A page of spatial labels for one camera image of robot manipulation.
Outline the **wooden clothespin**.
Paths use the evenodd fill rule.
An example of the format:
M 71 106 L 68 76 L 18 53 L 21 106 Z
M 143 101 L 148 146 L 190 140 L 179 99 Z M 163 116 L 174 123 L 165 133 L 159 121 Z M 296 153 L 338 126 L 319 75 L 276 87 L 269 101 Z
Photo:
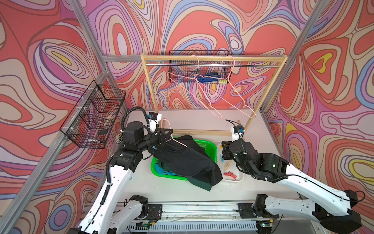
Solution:
M 229 161 L 225 166 L 224 166 L 224 170 L 227 170 L 229 168 L 229 166 L 231 165 L 232 161 Z

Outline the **black t-shirt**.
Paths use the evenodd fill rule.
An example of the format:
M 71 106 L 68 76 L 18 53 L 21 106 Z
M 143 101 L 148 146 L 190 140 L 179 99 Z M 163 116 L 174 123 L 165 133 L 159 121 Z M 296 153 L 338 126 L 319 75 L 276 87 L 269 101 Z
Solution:
M 213 186 L 223 180 L 221 170 L 190 135 L 169 140 L 164 147 L 153 147 L 153 156 L 173 173 L 192 177 Z

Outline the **dark green t-shirt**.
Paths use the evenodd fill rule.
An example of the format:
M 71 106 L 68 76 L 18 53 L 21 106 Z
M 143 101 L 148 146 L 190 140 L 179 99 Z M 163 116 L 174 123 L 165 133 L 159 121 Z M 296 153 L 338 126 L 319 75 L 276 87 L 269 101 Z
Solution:
M 171 171 L 163 162 L 159 161 L 157 163 L 160 167 L 162 167 L 164 170 L 167 170 L 167 171 Z M 200 180 L 197 180 L 195 178 L 192 178 L 192 177 L 184 177 L 184 176 L 181 176 L 181 175 L 177 175 L 175 174 L 175 176 L 178 176 L 178 177 L 182 177 L 182 178 L 185 178 L 187 179 L 191 184 L 193 184 L 194 186 L 197 186 L 201 189 L 204 189 L 206 191 L 210 191 L 211 188 L 212 188 L 212 185 L 207 183 L 207 182 L 203 182 L 203 181 L 200 181 Z

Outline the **teal t-shirt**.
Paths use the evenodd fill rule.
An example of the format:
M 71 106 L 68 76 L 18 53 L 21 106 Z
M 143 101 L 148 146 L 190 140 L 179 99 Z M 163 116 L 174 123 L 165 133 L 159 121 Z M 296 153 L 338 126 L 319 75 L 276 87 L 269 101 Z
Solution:
M 159 175 L 168 175 L 168 176 L 175 176 L 175 173 L 171 171 L 164 170 L 162 167 L 160 167 L 158 164 L 155 165 L 155 171 Z

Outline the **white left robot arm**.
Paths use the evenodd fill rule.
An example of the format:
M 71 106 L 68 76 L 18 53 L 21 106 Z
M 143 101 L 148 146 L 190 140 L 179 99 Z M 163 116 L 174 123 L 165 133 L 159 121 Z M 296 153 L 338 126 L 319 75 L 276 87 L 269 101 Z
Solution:
M 118 213 L 115 208 L 126 184 L 144 159 L 143 152 L 165 145 L 171 137 L 173 130 L 159 128 L 161 119 L 158 111 L 146 113 L 139 106 L 125 113 L 116 139 L 119 148 L 105 166 L 106 183 L 85 218 L 77 228 L 69 229 L 69 234 L 121 234 L 135 219 L 147 216 L 148 199 L 143 196 L 132 196 Z

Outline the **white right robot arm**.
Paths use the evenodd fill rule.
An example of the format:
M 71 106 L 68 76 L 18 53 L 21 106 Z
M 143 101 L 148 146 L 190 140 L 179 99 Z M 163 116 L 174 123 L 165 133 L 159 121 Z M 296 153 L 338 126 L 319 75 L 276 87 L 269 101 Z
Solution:
M 250 142 L 241 138 L 223 141 L 222 150 L 223 159 L 233 160 L 240 172 L 285 186 L 304 196 L 303 199 L 280 199 L 257 194 L 251 207 L 241 210 L 242 216 L 301 217 L 337 234 L 350 234 L 361 228 L 361 216 L 353 210 L 361 202 L 355 191 L 341 191 L 325 185 L 276 154 L 259 153 Z

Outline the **green perforated plastic basket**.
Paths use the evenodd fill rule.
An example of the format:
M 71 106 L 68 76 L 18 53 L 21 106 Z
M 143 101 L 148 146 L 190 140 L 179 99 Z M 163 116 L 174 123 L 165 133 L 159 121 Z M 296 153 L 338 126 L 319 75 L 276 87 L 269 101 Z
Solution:
M 217 163 L 217 147 L 216 145 L 207 140 L 194 140 L 201 148 L 205 150 L 205 153 L 215 162 Z M 158 159 L 153 157 L 151 162 L 151 172 L 154 176 L 161 177 L 161 178 L 168 178 L 168 179 L 176 179 L 176 180 L 182 180 L 187 181 L 185 177 L 177 176 L 177 175 L 170 175 L 170 174 L 160 174 L 156 171 L 156 165 L 158 164 Z

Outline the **white plastic tray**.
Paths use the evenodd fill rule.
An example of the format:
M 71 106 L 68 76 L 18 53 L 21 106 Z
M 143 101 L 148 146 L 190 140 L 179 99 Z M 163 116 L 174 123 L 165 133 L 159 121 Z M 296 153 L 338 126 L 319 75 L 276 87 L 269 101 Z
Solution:
M 223 181 L 238 183 L 244 179 L 244 173 L 240 172 L 236 167 L 234 160 L 224 160 L 223 155 L 223 146 L 221 143 L 217 145 L 217 165 L 219 166 Z

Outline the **pine cone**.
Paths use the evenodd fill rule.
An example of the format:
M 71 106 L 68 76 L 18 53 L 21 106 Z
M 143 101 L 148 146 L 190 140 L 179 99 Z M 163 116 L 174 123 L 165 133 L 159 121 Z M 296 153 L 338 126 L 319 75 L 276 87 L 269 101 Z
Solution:
M 120 144 L 122 141 L 123 141 L 123 135 L 122 134 L 118 134 L 116 136 L 116 143 Z

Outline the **metal rail base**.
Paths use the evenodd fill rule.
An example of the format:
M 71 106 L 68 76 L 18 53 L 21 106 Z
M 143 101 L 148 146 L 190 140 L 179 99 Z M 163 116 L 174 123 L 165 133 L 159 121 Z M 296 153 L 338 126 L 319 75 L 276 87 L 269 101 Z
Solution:
M 152 207 L 145 197 L 135 196 L 118 213 L 114 213 L 117 202 L 114 200 L 94 203 L 86 217 L 80 223 L 80 230 L 87 234 L 106 234 L 113 231 L 122 233 L 135 219 L 152 217 L 156 222 L 214 222 L 234 218 L 270 221 L 281 215 L 313 220 L 315 204 L 309 200 L 278 199 L 258 195 L 255 202 L 236 203 L 234 201 L 204 202 L 166 202 L 162 204 L 161 213 L 149 211 Z

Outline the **wooden clothes rack frame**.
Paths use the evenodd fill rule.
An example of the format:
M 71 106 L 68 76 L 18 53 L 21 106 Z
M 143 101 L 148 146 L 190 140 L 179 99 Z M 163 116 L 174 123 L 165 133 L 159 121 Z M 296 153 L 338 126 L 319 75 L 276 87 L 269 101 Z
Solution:
M 249 117 L 249 120 L 247 121 L 247 123 L 244 126 L 244 130 L 248 130 L 250 124 L 253 121 L 253 119 L 256 118 L 256 113 L 260 110 L 260 107 L 263 105 L 263 103 L 265 101 L 265 98 L 269 94 L 270 89 L 274 85 L 276 79 L 278 78 L 280 72 L 282 71 L 283 67 L 286 65 L 286 62 L 288 60 L 287 55 L 283 55 L 283 56 L 235 56 L 235 57 L 226 56 L 226 57 L 223 57 L 223 56 L 195 56 L 195 55 L 193 55 L 193 56 L 145 55 L 144 53 L 142 53 L 140 55 L 140 57 L 141 57 L 142 66 L 143 66 L 143 69 L 144 69 L 144 72 L 145 72 L 145 75 L 146 75 L 146 80 L 147 80 L 147 83 L 148 83 L 148 87 L 150 88 L 151 99 L 152 99 L 153 106 L 154 106 L 154 109 L 155 109 L 156 113 L 159 113 L 159 109 L 158 109 L 158 104 L 156 103 L 156 100 L 155 100 L 155 92 L 154 92 L 153 88 L 151 87 L 152 82 L 151 82 L 151 76 L 150 76 L 148 66 L 167 66 L 167 65 L 182 66 L 183 64 L 177 65 L 177 64 L 170 64 L 170 63 L 168 63 L 168 64 L 151 63 L 150 65 L 148 65 L 148 61 L 167 61 L 167 60 L 193 61 L 193 60 L 196 60 L 198 62 L 197 67 L 200 67 L 200 62 L 201 61 L 218 61 L 218 62 L 231 61 L 232 65 L 230 65 L 230 64 L 229 65 L 213 64 L 213 66 L 219 66 L 219 65 L 228 66 L 228 67 L 232 66 L 232 68 L 235 67 L 236 62 L 276 62 L 276 63 L 278 63 L 278 65 L 275 66 L 276 70 L 275 70 L 272 78 L 267 83 L 267 86 L 265 87 L 264 92 L 263 92 L 260 100 L 258 101 L 257 105 L 254 107 L 254 109 L 252 109 L 250 106 L 246 105 L 245 100 L 240 96 L 239 92 L 234 88 L 234 86 L 230 83 L 230 81 L 228 80 L 228 77 L 227 77 L 227 81 L 228 81 L 229 85 L 241 97 L 242 101 L 245 104 L 245 107 L 249 108 L 252 111 L 251 116 L 247 115 L 245 112 L 242 111 L 242 109 L 237 108 L 235 105 L 231 104 L 230 102 L 228 102 L 227 100 L 225 100 L 223 97 L 220 96 L 220 98 L 222 100 L 224 100 L 226 103 L 229 103 L 232 107 L 236 108 L 238 111 L 244 113 L 245 115 L 247 115 Z M 198 135 L 217 134 L 219 136 L 228 136 L 229 135 L 229 131 L 221 131 L 221 130 L 174 129 L 174 133 L 176 133 L 176 134 L 198 134 Z

